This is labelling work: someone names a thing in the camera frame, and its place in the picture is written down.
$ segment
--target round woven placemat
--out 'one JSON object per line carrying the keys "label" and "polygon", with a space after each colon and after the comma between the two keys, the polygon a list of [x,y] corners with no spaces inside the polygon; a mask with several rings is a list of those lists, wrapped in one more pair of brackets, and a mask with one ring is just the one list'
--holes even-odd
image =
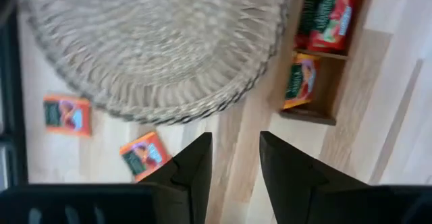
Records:
{"label": "round woven placemat", "polygon": [[26,0],[57,73],[128,121],[224,110],[267,69],[288,0]]}

